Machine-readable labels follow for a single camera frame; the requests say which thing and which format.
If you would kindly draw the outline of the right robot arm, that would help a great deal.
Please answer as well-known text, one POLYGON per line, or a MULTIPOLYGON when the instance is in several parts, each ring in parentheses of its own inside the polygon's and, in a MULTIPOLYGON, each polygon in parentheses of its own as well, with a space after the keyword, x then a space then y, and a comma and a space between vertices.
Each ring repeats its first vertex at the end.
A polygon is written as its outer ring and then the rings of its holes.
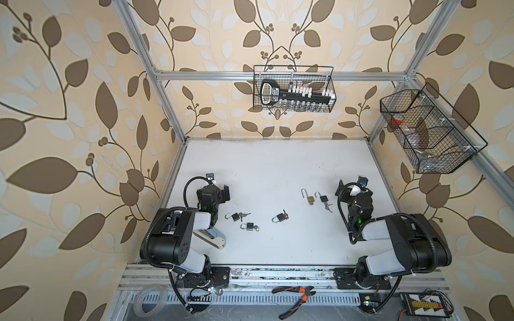
POLYGON ((396 278, 384 299, 361 305, 364 313, 382 310, 404 276, 429 274, 452 263, 447 243, 424 215, 394 213, 373 218, 373 192, 366 177, 360 176, 354 183, 340 181, 335 196, 350 244, 384 240, 392 244, 381 253, 361 256, 353 272, 341 276, 347 284, 363 290, 375 287, 385 277, 396 278))

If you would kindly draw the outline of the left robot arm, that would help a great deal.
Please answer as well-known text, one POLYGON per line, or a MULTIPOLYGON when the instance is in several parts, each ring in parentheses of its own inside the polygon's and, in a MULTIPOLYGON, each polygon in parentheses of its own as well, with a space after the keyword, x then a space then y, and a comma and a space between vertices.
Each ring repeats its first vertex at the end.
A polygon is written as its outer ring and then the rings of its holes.
POLYGON ((175 296, 190 313, 202 311, 192 302, 221 294, 230 281, 229 267, 212 267, 210 258, 192 248, 194 235, 224 248, 224 239, 212 234, 219 206, 230 200, 228 186, 215 185, 214 174, 191 178, 183 190, 183 207, 160 208, 140 249, 140 257, 154 268, 167 270, 175 296))

